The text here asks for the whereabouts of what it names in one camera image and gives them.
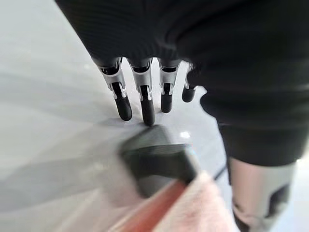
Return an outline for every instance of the white floor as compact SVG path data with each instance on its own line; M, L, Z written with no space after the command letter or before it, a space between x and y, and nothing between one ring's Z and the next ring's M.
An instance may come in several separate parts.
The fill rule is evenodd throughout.
M123 62L133 110L119 119L112 94L53 1L6 1L0 7L0 231L99 232L141 198L116 156L119 143L143 130L140 100ZM158 63L152 65L156 123L176 143L189 143L210 174L225 162L215 120L198 89L181 92L182 63L172 112L160 112ZM273 231L308 231L309 159L299 163L292 200ZM218 181L230 207L226 173Z

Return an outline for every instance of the robotic hand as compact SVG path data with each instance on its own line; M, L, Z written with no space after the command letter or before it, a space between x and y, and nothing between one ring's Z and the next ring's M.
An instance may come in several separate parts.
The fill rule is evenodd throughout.
M308 0L56 0L113 92L132 111L121 71L131 65L144 122L154 124L150 65L159 58L161 108L171 110L180 60L218 121L242 232L268 231L284 209L309 122Z
M124 121L132 118L132 110L126 94L126 83L121 70L122 58L110 60L93 59L108 85L113 92L119 116ZM155 112L152 99L152 58L128 59L131 66L136 90L140 96L140 103L144 123L152 126L155 123ZM160 87L161 87L161 109L168 113L172 108L172 94L176 81L177 70L181 60L159 59Z

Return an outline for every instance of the black fingertip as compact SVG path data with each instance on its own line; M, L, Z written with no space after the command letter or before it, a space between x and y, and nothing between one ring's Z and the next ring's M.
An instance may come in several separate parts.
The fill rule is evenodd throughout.
M145 125L152 126L155 123L155 109L153 100L148 100L147 96L140 102Z
M118 96L115 99L119 116L123 121L129 121L132 118L132 109L128 97L125 98Z
M195 95L195 89L183 87L182 99L184 102L191 102Z
M172 95L161 95L161 110L163 113L169 113L172 110Z

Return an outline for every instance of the pink towel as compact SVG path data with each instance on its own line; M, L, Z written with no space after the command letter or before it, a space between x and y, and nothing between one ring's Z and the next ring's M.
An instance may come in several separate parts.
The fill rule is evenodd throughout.
M112 232L232 232L233 222L220 192L205 172L189 186L166 186L124 218Z

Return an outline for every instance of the black cable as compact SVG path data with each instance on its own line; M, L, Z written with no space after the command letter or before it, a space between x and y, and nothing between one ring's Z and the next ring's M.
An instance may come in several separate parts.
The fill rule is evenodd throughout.
M214 180L218 180L220 178L220 176L225 172L226 170L226 165L224 165L219 171L218 173L214 176Z

